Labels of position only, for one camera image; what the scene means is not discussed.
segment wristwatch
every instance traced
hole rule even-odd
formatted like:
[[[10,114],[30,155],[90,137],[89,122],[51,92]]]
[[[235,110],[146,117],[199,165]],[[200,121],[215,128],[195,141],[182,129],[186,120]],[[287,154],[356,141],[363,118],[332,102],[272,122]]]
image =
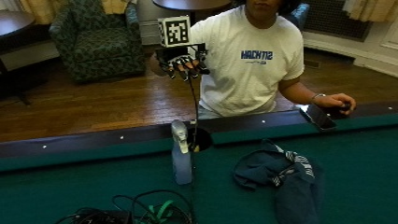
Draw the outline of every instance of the wristwatch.
[[[316,98],[316,97],[319,97],[319,96],[325,96],[325,94],[323,94],[323,93],[316,93],[316,94],[311,97],[311,104],[312,104],[314,98]]]

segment white t-shirt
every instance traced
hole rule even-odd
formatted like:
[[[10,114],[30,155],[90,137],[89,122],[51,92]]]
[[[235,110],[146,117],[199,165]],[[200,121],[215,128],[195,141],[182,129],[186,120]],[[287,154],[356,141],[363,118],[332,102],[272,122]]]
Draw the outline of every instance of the white t-shirt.
[[[295,26],[276,17],[268,29],[256,29],[240,6],[199,21],[190,34],[208,50],[210,75],[200,76],[198,104],[223,117],[272,111],[278,82],[303,72]]]

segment black phone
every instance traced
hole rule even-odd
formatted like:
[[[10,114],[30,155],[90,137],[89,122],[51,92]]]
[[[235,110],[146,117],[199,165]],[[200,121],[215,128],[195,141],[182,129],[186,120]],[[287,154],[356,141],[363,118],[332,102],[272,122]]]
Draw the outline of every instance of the black phone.
[[[299,113],[303,115],[306,120],[315,125],[320,132],[328,132],[335,129],[333,121],[316,105],[310,104],[300,106]]]

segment folded clothing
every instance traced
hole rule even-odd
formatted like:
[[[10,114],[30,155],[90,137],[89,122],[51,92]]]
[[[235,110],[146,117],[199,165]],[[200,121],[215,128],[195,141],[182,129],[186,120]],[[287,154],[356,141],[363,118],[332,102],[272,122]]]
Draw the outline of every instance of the folded clothing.
[[[263,140],[260,149],[239,159],[234,180],[246,189],[270,184],[276,187],[274,212],[279,224],[319,223],[324,179],[314,160]]]

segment bottle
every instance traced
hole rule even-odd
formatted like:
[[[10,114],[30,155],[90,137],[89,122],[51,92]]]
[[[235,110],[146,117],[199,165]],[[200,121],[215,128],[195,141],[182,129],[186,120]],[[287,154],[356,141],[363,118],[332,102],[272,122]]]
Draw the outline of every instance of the bottle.
[[[187,131],[184,124],[174,119],[171,122],[174,145],[171,150],[172,170],[175,182],[179,185],[191,182],[190,152],[187,149]]]

